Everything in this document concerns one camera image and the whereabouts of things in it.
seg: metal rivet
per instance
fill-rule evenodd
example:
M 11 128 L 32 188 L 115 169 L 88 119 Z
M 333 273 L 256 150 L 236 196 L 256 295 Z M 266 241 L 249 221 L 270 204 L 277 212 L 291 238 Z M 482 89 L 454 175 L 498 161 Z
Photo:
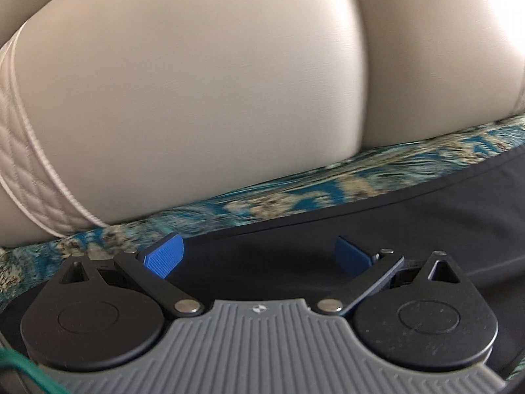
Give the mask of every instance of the metal rivet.
M 392 255 L 393 252 L 394 252 L 394 251 L 393 251 L 392 249 L 381 249 L 381 250 L 379 251 L 379 254 L 380 254 L 381 256 L 386 256 L 386 255 Z
M 183 314 L 193 314 L 200 310 L 200 303 L 195 299 L 181 299 L 175 304 L 175 309 Z
M 338 299 L 323 299 L 317 303 L 317 307 L 325 313 L 337 313 L 343 309 L 343 303 Z

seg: triangular cutout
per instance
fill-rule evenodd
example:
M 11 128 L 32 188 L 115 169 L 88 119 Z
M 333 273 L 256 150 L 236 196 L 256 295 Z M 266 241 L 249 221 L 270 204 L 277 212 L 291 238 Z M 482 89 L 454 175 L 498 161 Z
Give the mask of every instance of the triangular cutout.
M 436 262 L 432 272 L 429 275 L 429 280 L 444 281 L 446 283 L 459 283 L 458 276 L 445 260 L 439 260 Z
M 88 281 L 89 277 L 84 270 L 81 262 L 73 262 L 68 268 L 67 272 L 62 277 L 60 284 L 80 283 L 81 281 Z

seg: patterned carpet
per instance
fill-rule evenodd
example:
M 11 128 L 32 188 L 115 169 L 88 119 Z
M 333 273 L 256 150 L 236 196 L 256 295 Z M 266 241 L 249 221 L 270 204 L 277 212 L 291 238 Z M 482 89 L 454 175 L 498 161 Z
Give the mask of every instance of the patterned carpet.
M 365 151 L 328 167 L 162 211 L 142 221 L 45 244 L 0 249 L 0 312 L 10 300 L 48 280 L 70 255 L 106 259 L 124 249 L 141 250 L 172 231 L 191 237 L 364 200 L 445 176 L 523 143 L 525 115 Z

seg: ribbed gray surface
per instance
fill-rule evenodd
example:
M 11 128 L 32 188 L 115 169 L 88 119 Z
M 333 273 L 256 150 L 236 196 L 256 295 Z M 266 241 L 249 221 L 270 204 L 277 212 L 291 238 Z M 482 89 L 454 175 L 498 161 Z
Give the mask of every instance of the ribbed gray surface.
M 254 311 L 264 305 L 261 313 Z M 340 317 L 302 299 L 216 301 L 176 320 L 141 358 L 104 372 L 46 369 L 73 394 L 493 394 L 504 383 L 481 364 L 450 374 L 392 366 L 358 341 Z

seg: green cable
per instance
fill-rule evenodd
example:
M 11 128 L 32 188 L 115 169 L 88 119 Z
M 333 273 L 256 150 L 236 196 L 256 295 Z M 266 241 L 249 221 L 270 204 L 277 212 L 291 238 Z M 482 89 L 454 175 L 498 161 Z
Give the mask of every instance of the green cable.
M 53 381 L 31 360 L 12 349 L 0 349 L 0 369 L 16 369 L 25 373 L 46 394 L 69 394 L 61 385 Z

